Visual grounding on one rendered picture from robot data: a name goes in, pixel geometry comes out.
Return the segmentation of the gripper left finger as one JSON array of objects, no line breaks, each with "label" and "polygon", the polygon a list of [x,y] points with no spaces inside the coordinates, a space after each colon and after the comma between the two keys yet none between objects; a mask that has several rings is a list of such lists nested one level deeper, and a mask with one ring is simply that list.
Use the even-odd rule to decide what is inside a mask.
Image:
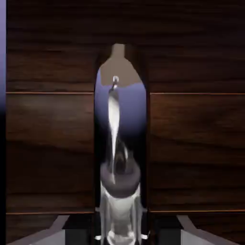
[{"label": "gripper left finger", "polygon": [[9,215],[7,245],[92,245],[93,214]]}]

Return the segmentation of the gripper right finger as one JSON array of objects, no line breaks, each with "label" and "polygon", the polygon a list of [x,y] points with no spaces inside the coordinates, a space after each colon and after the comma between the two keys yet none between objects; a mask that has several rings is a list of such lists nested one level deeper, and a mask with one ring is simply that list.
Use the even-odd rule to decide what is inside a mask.
[{"label": "gripper right finger", "polygon": [[156,215],[151,234],[155,245],[239,245],[198,229],[187,215]]}]

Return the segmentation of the dark wood cabinet door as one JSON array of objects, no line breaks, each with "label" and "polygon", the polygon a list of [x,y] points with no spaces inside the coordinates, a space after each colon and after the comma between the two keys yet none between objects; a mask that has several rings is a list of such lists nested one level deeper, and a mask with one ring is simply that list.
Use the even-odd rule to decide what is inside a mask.
[{"label": "dark wood cabinet door", "polygon": [[[9,94],[7,211],[95,204],[93,95]],[[147,203],[154,212],[245,210],[245,94],[150,99]]]},{"label": "dark wood cabinet door", "polygon": [[[51,227],[57,214],[14,214],[6,216],[6,243],[21,239]],[[245,214],[190,214],[198,228],[245,245]]]},{"label": "dark wood cabinet door", "polygon": [[112,44],[151,92],[245,93],[245,0],[7,0],[7,90],[93,90]]}]

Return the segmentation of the dark wood cabinet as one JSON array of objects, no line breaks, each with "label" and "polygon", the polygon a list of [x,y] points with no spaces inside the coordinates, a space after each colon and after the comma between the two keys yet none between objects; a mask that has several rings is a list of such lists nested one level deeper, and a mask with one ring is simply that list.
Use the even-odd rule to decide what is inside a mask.
[{"label": "dark wood cabinet", "polygon": [[7,4],[7,243],[92,211],[97,60],[127,43],[150,90],[150,211],[245,245],[245,0]]}]

